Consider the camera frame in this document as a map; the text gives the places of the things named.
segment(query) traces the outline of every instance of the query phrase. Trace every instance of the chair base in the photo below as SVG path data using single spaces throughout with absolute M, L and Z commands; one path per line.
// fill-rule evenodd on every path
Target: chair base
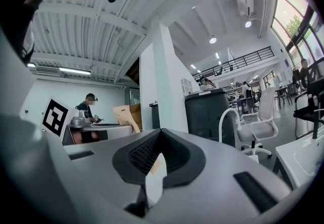
M 243 144 L 241 146 L 241 150 L 243 153 L 251 153 L 251 155 L 255 155 L 257 152 L 263 152 L 266 153 L 268 155 L 268 158 L 272 157 L 272 153 L 269 150 L 263 149 L 263 146 L 261 143 L 255 144 L 255 146 L 252 148 L 251 145 L 246 145 Z

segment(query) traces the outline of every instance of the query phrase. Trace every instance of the tree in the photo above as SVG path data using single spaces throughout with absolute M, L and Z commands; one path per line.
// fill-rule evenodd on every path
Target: tree
M 292 38 L 295 35 L 295 32 L 298 30 L 298 27 L 300 26 L 301 21 L 297 15 L 294 15 L 292 19 L 290 19 L 289 24 L 286 25 L 286 31 L 288 32 L 287 36 L 288 38 Z M 305 34 L 305 39 L 308 38 L 310 35 L 310 30 L 308 30 Z

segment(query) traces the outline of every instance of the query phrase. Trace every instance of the air conditioner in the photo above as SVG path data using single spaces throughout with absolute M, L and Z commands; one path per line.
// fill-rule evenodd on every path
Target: air conditioner
M 239 10 L 239 15 L 250 16 L 254 12 L 254 2 L 253 0 L 236 0 Z
M 37 75 L 46 75 L 46 76 L 61 76 L 59 68 L 54 67 L 36 67 Z

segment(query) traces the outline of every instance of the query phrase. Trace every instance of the balcony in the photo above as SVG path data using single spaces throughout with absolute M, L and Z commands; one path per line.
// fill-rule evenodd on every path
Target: balcony
M 269 46 L 261 50 L 244 55 L 242 57 L 239 57 L 237 59 L 227 61 L 221 65 L 206 69 L 201 73 L 193 75 L 193 78 L 197 82 L 199 82 L 202 76 L 205 77 L 219 76 L 223 73 L 242 69 L 246 66 L 266 60 L 271 57 L 274 57 L 274 54 L 272 52 L 271 46 Z

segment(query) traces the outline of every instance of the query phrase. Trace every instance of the ceiling light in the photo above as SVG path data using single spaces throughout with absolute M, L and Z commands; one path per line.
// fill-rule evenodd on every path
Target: ceiling light
M 212 36 L 212 38 L 210 39 L 209 43 L 210 43 L 210 44 L 213 44 L 213 43 L 215 43 L 216 41 L 217 41 L 217 39 L 216 39 L 214 36 Z
M 249 28 L 251 25 L 252 25 L 251 21 L 247 21 L 247 22 L 245 23 L 245 27 L 246 27 L 246 28 Z
M 60 68 L 63 72 L 70 72 L 70 73 L 78 73 L 78 74 L 84 74 L 84 75 L 91 75 L 90 71 L 86 70 L 80 70 L 80 69 L 72 69 L 72 68 Z

